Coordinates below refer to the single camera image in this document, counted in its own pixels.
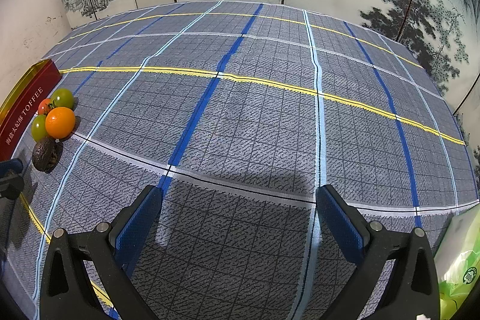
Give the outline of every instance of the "black logo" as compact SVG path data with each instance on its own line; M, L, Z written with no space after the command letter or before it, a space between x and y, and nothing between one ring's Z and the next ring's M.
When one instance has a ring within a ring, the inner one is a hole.
M469 285L470 283L473 282L476 276L477 276L477 268L470 267L467 271L465 271L465 274L463 274L463 283L465 283L466 285Z

